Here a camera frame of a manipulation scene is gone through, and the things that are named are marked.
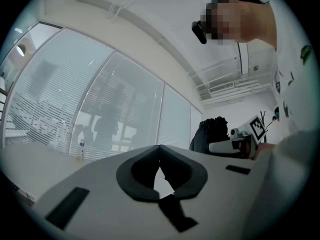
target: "white shirt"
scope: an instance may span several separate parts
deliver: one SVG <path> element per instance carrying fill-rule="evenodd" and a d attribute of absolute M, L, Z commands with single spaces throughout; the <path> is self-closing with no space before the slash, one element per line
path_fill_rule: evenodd
<path fill-rule="evenodd" d="M 285 138 L 319 128 L 319 66 L 305 31 L 288 5 L 283 0 L 271 0 L 270 5 L 277 34 L 273 87 L 277 93 L 281 136 Z"/>

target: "person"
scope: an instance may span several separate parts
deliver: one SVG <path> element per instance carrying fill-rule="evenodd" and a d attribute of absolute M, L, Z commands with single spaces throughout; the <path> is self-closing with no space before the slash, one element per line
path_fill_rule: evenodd
<path fill-rule="evenodd" d="M 319 66 L 306 33 L 283 0 L 211 0 L 198 23 L 208 42 L 217 45 L 259 39 L 274 48 L 282 138 L 319 128 Z"/>

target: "wall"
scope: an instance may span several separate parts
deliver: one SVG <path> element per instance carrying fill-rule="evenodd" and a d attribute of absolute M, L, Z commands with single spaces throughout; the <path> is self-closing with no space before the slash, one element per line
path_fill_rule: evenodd
<path fill-rule="evenodd" d="M 228 122 L 228 132 L 232 128 L 237 128 L 250 120 L 255 115 L 260 116 L 265 111 L 264 123 L 267 126 L 274 115 L 276 107 L 276 100 L 271 91 L 261 92 L 249 96 L 242 97 L 241 99 L 234 100 L 233 103 L 217 104 L 215 107 L 206 108 L 203 112 L 203 120 L 208 118 L 224 117 Z M 269 127 L 267 132 L 267 142 L 277 144 L 281 140 L 280 123 L 274 121 Z"/>
<path fill-rule="evenodd" d="M 42 10 L 40 20 L 78 30 L 118 49 L 166 81 L 202 112 L 195 84 L 182 66 L 141 29 L 120 17 L 108 19 L 107 13 L 93 5 L 68 0 L 63 9 Z"/>

